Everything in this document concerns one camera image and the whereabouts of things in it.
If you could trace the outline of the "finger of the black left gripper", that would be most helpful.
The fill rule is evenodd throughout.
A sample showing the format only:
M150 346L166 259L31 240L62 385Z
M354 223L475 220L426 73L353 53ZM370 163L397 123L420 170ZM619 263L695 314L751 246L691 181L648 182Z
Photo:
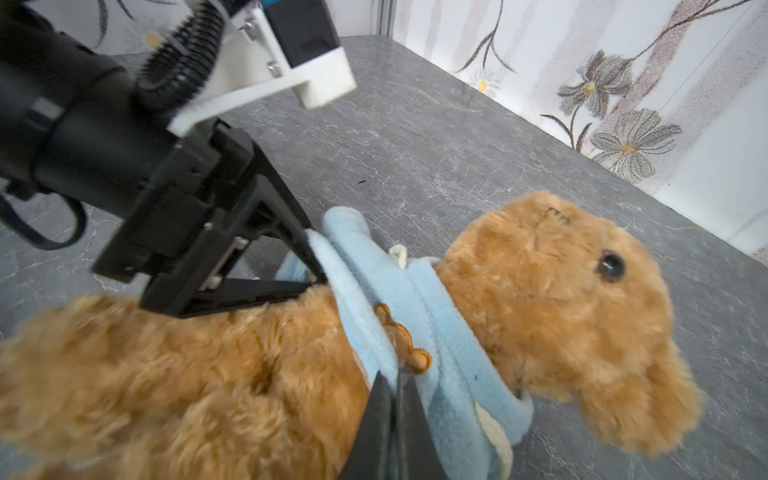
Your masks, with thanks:
M246 193L247 218L243 232L252 239L269 236L280 240L310 272L313 282L326 275L309 242L312 223L264 151L252 143L253 156L246 172L251 175Z
M225 279L215 290L189 294L172 294L166 287L148 288L140 306L174 318L194 318L294 300L311 286L305 282Z

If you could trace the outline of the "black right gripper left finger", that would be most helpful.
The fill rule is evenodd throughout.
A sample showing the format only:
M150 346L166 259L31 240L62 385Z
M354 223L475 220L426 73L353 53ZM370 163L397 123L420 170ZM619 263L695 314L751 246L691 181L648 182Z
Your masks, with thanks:
M394 428L394 394L379 372L339 480L388 480Z

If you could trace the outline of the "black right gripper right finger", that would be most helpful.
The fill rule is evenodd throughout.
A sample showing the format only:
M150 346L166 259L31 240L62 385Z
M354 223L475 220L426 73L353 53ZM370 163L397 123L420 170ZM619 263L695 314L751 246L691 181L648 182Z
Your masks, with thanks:
M393 479L446 479L416 385L415 374L401 366L393 406Z

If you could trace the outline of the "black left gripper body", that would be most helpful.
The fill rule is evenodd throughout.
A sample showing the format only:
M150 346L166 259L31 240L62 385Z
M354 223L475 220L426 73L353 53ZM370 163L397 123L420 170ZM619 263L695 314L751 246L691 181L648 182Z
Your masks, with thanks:
M249 245L243 232L254 141L217 121L187 138L152 174L136 205L98 257L98 275L172 294L215 290Z

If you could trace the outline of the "brown teddy bear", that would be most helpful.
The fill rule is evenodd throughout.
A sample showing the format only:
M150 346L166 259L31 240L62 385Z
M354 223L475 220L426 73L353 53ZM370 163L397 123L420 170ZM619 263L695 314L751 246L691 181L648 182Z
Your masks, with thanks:
M479 217L443 258L381 248L329 210L326 284L177 319L86 296L1 343L1 439L29 479L334 479L376 380L410 373L451 479L506 479L532 399L577 401L602 441L654 456L704 396L673 339L660 268L549 192Z

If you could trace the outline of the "light blue teddy hoodie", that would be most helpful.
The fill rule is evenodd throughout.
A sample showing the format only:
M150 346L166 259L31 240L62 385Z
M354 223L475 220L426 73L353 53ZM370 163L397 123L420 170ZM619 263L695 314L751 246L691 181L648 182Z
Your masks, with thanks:
M408 366L446 479L507 479L513 448L532 420L527 394L503 383L436 271L433 258L381 248L362 214L328 211L310 246L327 281L286 307L276 384L338 479L372 384L381 372L395 399ZM310 272L290 251L282 280Z

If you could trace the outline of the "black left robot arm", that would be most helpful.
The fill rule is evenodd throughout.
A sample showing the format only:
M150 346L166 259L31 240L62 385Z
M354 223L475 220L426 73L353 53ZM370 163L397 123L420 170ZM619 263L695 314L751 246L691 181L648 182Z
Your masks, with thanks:
M144 275L143 308L177 318L299 297L310 283L233 279L253 242L281 240L325 280L310 220L261 148L220 119L188 134L170 119L210 78L233 1L204 1L131 77L53 29L26 1L1 6L1 220L32 246L58 250L11 198L56 194L83 236L93 206L121 226L93 264L121 283Z

